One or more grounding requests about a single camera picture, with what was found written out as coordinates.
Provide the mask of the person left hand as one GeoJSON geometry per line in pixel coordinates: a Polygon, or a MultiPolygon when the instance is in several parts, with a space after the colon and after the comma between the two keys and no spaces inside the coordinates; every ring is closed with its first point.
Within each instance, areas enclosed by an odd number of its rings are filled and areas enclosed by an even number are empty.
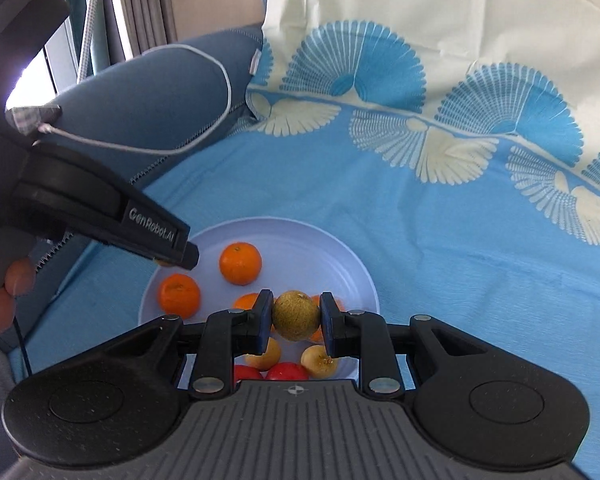
{"type": "Polygon", "coordinates": [[[12,326],[16,312],[16,298],[30,292],[34,286],[35,270],[29,258],[13,262],[6,271],[0,287],[0,337],[12,326]]]}

